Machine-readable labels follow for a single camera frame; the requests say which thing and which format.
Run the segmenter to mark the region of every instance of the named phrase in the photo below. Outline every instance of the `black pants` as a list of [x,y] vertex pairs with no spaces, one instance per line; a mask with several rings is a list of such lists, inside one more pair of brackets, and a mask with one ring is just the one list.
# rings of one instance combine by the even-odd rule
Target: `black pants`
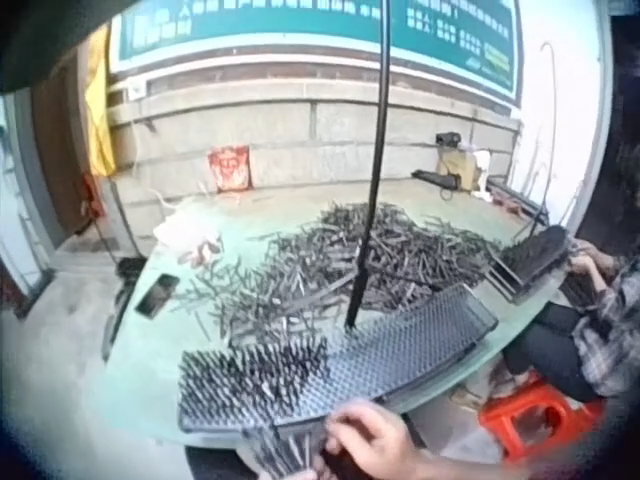
[[580,356],[571,332],[581,315],[572,308],[547,303],[511,344],[504,359],[513,375],[534,367],[547,382],[579,402],[592,402],[599,395],[584,378]]

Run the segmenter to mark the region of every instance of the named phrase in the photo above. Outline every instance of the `orange stool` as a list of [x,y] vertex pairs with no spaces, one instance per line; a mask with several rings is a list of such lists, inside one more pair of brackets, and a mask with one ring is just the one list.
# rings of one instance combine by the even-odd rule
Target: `orange stool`
[[[543,441],[527,445],[513,422],[534,407],[544,409],[546,425],[552,431]],[[515,462],[571,443],[591,429],[603,409],[603,402],[597,401],[573,410],[564,395],[538,381],[510,397],[489,402],[478,414],[478,421],[502,443],[505,462]]]

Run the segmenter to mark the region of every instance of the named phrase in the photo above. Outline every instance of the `person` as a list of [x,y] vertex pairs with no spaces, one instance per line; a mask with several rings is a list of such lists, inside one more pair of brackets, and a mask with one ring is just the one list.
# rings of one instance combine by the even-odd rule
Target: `person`
[[[367,475],[377,480],[519,480],[529,478],[524,465],[501,466],[462,462],[438,457],[413,444],[402,418],[366,400],[355,400],[336,409],[325,424],[327,453],[345,451]],[[286,480],[334,480],[318,457],[313,471]],[[260,480],[270,479],[261,475]]]
[[640,373],[640,256],[613,257],[584,240],[570,259],[573,274],[586,275],[595,303],[585,310],[547,303],[503,351],[511,382],[507,396],[533,369],[563,394],[583,403],[620,395]]

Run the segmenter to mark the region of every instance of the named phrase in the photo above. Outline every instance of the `concrete floor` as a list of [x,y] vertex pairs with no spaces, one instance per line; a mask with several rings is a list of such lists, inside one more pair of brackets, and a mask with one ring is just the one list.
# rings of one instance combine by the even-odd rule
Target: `concrete floor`
[[[190,479],[181,446],[112,428],[88,402],[104,368],[100,343],[117,288],[111,274],[59,273],[26,321],[2,314],[7,428],[51,478]],[[446,397],[412,418],[438,452],[467,460],[499,457],[475,415],[453,408]]]

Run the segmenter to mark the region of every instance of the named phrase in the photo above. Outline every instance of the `green table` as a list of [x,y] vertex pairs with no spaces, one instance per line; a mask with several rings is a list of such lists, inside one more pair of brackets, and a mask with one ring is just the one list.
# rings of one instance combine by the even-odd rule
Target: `green table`
[[[313,187],[252,191],[219,195],[198,204],[203,222],[214,222],[222,232],[225,255],[242,252],[245,265],[258,264],[266,242],[252,237],[275,231],[293,231],[314,220],[330,202],[363,202],[368,184],[347,183]],[[465,194],[443,201],[438,189],[417,180],[383,182],[380,201],[406,209],[417,222],[438,216],[456,227],[477,231],[507,242],[522,223],[496,207]],[[193,314],[174,310],[169,302],[154,320],[135,312],[134,306],[161,273],[181,277],[187,283],[194,271],[179,265],[172,255],[156,247],[147,262],[126,311],[106,370],[93,399],[114,425],[138,434],[179,444],[206,448],[236,448],[239,438],[185,434],[178,428],[178,363],[184,350],[221,347],[211,322],[208,341]],[[557,291],[562,278],[550,277],[539,291],[518,306],[509,304],[486,283],[475,293],[498,317],[499,326],[464,360],[411,390],[389,398],[388,405],[405,413],[440,395],[478,370],[525,328]],[[200,317],[206,320],[206,312]]]

